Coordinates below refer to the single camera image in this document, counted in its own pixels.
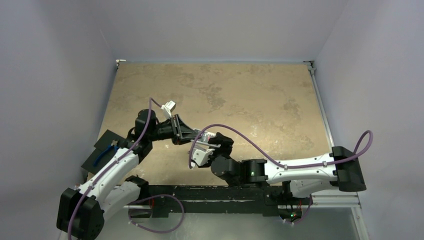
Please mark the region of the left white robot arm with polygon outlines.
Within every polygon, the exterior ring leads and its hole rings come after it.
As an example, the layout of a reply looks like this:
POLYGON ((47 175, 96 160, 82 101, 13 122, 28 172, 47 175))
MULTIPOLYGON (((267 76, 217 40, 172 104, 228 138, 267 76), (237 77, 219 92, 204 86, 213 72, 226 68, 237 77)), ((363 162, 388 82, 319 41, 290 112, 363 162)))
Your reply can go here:
POLYGON ((175 145, 193 144, 189 153, 190 166, 205 166, 213 150, 208 147, 215 133, 187 126, 177 114, 163 106, 167 119, 159 122, 152 109, 141 110, 135 126, 126 137, 106 131, 86 160, 86 167, 93 177, 77 188, 66 189, 59 201, 56 226, 70 240, 94 240, 105 222, 128 204, 154 206, 156 198, 164 194, 152 194, 149 183, 129 176, 150 153, 153 142, 171 140, 175 145))

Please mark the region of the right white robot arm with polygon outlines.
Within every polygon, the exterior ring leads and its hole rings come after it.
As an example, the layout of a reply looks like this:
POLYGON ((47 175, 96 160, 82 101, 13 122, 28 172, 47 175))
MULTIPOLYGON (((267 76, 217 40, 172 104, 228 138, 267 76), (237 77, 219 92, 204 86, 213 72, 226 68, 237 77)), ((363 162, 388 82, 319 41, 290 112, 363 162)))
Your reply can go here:
POLYGON ((359 157, 367 152, 374 140, 370 130, 359 138, 353 151, 333 146, 329 153, 293 160, 270 158, 237 161, 229 151, 213 154, 211 172, 229 186, 270 186, 282 183, 280 196, 288 204, 299 198, 337 187, 341 192, 366 190, 359 157))

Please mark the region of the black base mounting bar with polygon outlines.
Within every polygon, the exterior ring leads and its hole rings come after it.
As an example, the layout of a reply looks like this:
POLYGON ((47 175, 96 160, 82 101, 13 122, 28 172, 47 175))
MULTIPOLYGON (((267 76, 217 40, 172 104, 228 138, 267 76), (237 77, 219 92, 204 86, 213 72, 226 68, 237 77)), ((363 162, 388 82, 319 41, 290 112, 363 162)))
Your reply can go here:
POLYGON ((167 218, 171 213, 261 214, 264 217, 299 219, 301 207, 309 207, 310 196, 297 198, 288 185, 150 185, 130 176, 125 182, 140 187, 139 206, 151 207, 151 217, 167 218))

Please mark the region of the black box with blue tool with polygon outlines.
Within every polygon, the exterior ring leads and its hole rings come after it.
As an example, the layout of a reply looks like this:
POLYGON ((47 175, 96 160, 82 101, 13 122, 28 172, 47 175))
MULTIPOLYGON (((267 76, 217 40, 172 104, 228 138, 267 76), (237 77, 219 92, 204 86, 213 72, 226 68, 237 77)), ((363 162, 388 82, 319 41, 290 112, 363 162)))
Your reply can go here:
POLYGON ((124 140, 120 135, 106 130, 94 144, 93 152, 81 167, 93 175, 97 174, 116 154, 124 140))

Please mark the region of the aluminium frame rail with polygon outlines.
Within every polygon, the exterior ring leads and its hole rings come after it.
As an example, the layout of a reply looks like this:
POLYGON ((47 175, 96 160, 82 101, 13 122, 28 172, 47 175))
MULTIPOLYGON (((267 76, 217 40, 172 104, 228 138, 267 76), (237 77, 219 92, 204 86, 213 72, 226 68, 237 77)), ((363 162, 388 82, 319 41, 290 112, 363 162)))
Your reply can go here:
MULTIPOLYGON (((316 68, 314 61, 304 61, 309 71, 316 99, 319 105, 321 119, 325 127, 326 139, 329 147, 333 147, 334 140, 325 112, 325 108, 322 102, 319 87, 315 78, 316 68)), ((341 192, 336 189, 323 190, 313 195, 314 207, 315 208, 337 208, 337 209, 349 209, 351 212, 350 225, 356 233, 356 239, 368 240, 369 235, 365 223, 363 221, 362 208, 357 193, 352 192, 341 192)))

